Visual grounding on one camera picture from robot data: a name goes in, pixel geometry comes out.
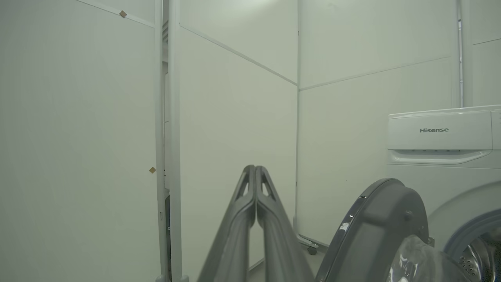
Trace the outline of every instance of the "caster wheel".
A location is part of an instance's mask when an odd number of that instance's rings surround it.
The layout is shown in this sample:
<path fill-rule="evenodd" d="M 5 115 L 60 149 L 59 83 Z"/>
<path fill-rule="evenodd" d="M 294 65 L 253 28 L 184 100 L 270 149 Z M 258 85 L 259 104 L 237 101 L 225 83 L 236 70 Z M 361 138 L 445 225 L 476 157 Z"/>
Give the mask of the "caster wheel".
<path fill-rule="evenodd" d="M 308 253 L 310 255 L 316 255 L 317 254 L 317 248 L 308 247 Z"/>

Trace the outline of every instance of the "floor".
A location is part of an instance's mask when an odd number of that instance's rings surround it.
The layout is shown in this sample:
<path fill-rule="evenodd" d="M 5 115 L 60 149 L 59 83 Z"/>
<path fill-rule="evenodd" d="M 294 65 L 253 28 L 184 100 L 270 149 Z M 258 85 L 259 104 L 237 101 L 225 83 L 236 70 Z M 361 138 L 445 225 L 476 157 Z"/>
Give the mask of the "floor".
<path fill-rule="evenodd" d="M 315 276 L 320 268 L 320 264 L 322 263 L 325 254 L 317 252 L 316 255 L 310 255 L 306 247 L 302 247 L 302 250 L 312 269 L 313 276 Z M 249 282 L 265 282 L 265 268 L 263 263 L 249 272 Z"/>

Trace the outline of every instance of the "washing machine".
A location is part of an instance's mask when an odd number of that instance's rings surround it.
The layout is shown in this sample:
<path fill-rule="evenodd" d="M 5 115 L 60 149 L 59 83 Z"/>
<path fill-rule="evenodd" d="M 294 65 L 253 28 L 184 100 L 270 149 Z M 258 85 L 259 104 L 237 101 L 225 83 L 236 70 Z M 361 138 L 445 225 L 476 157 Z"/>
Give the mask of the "washing machine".
<path fill-rule="evenodd" d="M 387 134 L 389 178 L 347 211 L 315 281 L 499 281 L 501 105 L 392 114 Z"/>
<path fill-rule="evenodd" d="M 420 195 L 434 247 L 473 281 L 494 281 L 501 258 L 501 105 L 390 115 L 387 173 Z"/>

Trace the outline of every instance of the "white wall panel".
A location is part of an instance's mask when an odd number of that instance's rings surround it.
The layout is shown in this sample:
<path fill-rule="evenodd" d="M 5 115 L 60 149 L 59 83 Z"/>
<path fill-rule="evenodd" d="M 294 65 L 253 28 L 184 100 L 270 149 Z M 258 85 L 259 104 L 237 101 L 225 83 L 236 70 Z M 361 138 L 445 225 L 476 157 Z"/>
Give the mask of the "white wall panel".
<path fill-rule="evenodd" d="M 461 1 L 465 106 L 501 103 L 500 15 L 500 1 Z"/>
<path fill-rule="evenodd" d="M 154 281 L 154 29 L 67 0 L 0 19 L 0 281 Z"/>
<path fill-rule="evenodd" d="M 501 40 L 471 48 L 473 106 L 501 104 Z"/>
<path fill-rule="evenodd" d="M 451 107 L 450 59 L 300 92 L 299 233 L 329 244 L 354 200 L 384 178 L 390 113 Z"/>
<path fill-rule="evenodd" d="M 146 20 L 150 23 L 155 22 L 155 0 L 78 0 L 89 4 L 102 4 L 112 7 L 127 14 Z"/>
<path fill-rule="evenodd" d="M 501 1 L 469 1 L 471 7 L 471 43 L 478 44 L 501 38 Z"/>
<path fill-rule="evenodd" d="M 308 0 L 300 17 L 301 88 L 458 56 L 454 0 Z"/>
<path fill-rule="evenodd" d="M 180 29 L 183 274 L 197 280 L 242 169 L 268 168 L 290 219 L 295 208 L 297 88 Z M 250 264 L 264 256 L 251 233 Z"/>
<path fill-rule="evenodd" d="M 182 0 L 181 26 L 297 81 L 297 0 Z"/>

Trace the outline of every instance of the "washing machine door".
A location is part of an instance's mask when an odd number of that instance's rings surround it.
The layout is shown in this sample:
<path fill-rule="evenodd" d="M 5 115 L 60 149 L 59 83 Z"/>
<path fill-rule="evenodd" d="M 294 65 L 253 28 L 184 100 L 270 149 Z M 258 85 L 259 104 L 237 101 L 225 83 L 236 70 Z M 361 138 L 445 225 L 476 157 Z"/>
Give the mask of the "washing machine door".
<path fill-rule="evenodd" d="M 397 179 L 381 179 L 344 217 L 315 281 L 469 281 L 457 262 L 427 243 L 421 197 Z"/>

